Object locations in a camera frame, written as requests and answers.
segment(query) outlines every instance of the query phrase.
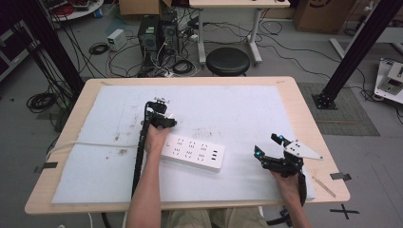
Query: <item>human hand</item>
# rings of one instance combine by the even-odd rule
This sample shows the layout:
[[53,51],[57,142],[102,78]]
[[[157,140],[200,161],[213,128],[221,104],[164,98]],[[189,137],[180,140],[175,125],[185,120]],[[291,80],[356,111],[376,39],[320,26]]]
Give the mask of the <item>human hand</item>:
[[166,136],[170,131],[170,127],[157,129],[152,124],[148,127],[147,136],[145,138],[145,151],[147,156],[150,154],[161,155]]
[[298,191],[298,173],[293,176],[284,178],[280,173],[272,172],[273,177],[276,179],[278,189],[286,204],[299,204],[299,191]]

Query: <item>stool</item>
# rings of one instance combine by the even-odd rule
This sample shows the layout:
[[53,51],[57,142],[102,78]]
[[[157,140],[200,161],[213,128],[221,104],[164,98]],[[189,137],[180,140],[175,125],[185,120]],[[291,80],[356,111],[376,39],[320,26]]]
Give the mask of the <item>stool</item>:
[[220,47],[211,51],[205,60],[207,68],[219,76],[245,75],[250,65],[249,57],[233,47]]

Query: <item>pants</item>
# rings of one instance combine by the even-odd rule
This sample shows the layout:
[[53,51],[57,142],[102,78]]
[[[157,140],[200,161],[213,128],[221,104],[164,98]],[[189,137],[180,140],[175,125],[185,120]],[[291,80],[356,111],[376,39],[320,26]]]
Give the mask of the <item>pants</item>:
[[169,212],[166,228],[267,228],[258,207],[175,210]]

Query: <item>power strip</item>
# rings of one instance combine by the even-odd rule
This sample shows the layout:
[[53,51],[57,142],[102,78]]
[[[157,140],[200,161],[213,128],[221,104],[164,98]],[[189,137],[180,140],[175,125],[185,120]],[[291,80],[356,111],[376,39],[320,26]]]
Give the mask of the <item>power strip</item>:
[[165,140],[162,158],[218,173],[224,152],[223,145],[169,134]]

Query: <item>wooden tabletop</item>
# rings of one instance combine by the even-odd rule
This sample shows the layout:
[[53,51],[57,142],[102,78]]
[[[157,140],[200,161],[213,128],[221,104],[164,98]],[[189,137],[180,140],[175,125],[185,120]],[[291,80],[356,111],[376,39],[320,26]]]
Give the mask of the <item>wooden tabletop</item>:
[[193,8],[288,8],[288,1],[278,0],[190,0]]
[[[281,96],[290,125],[295,136],[317,153],[322,155],[324,161],[304,160],[306,168],[313,179],[313,186],[317,197],[307,203],[347,201],[350,193],[343,180],[332,180],[330,174],[338,173],[336,164],[329,149],[323,140],[314,118],[308,109],[291,77],[198,77],[198,78],[136,78],[136,79],[93,79],[86,85],[74,109],[68,118],[65,128],[56,146],[67,144],[61,150],[50,155],[48,162],[58,162],[56,168],[44,169],[36,183],[26,205],[26,212],[33,215],[84,213],[84,212],[122,212],[127,211],[128,203],[116,204],[66,204],[54,205],[51,203],[57,185],[62,176],[67,156],[72,148],[69,142],[77,140],[86,116],[102,86],[276,86]],[[198,202],[196,203],[163,203],[162,207],[168,209],[180,208],[208,208],[280,204],[280,201],[225,201],[225,202]]]

